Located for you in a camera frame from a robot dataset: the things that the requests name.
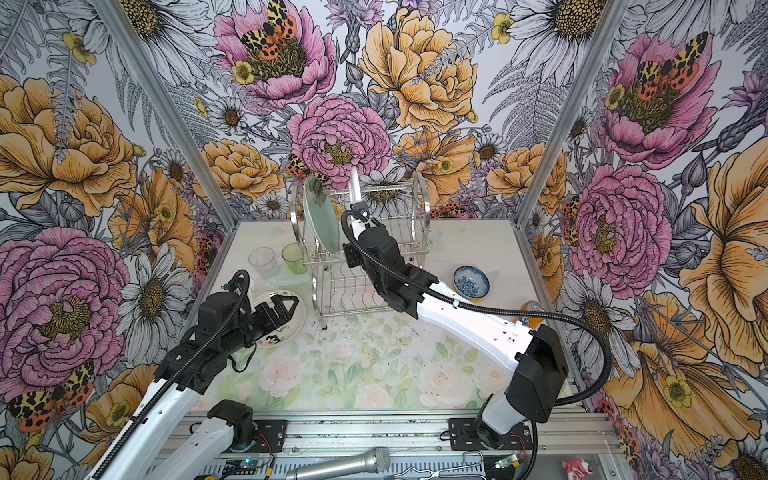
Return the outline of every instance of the microphone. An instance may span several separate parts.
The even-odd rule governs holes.
[[[389,451],[377,448],[353,457],[296,468],[286,473],[286,480],[323,480],[353,473],[382,473],[388,468]]]

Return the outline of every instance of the bowl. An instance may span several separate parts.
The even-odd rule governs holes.
[[[453,288],[467,300],[480,300],[488,295],[491,283],[476,266],[460,266],[453,273]]]

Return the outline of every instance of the red wire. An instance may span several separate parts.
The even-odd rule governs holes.
[[[522,463],[523,460],[525,460],[525,444],[523,443],[523,438],[520,435],[516,434],[516,433],[510,433],[509,436],[517,437],[520,440],[520,448],[523,451],[523,458],[520,458],[520,463]]]

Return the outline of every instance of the white plate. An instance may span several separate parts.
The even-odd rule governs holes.
[[[253,305],[255,306],[259,303],[266,302],[275,293],[285,296],[295,296],[299,299],[299,304],[296,305],[296,310],[293,312],[293,318],[289,320],[288,323],[269,335],[264,336],[257,342],[258,348],[260,349],[271,349],[283,345],[285,342],[296,336],[306,321],[306,307],[304,306],[304,300],[301,299],[301,296],[299,296],[298,293],[290,290],[274,290],[273,292],[263,293],[253,300]],[[285,306],[286,309],[290,308],[290,303],[286,302]]]

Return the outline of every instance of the glass plate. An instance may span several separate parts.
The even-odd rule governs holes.
[[[339,221],[333,209],[328,189],[317,177],[309,175],[304,184],[304,219],[320,245],[330,253],[341,249]]]

